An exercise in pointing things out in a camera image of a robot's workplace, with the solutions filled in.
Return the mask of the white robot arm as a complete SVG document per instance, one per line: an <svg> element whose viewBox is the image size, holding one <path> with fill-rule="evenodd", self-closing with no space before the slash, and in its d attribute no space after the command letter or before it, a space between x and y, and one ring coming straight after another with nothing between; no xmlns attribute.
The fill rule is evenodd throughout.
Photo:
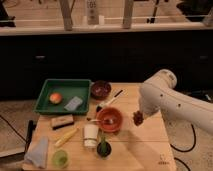
<svg viewBox="0 0 213 171"><path fill-rule="evenodd" d="M177 77L168 69L161 69L139 87L139 111L153 115L167 110L206 132L213 134L213 104L174 90Z"/></svg>

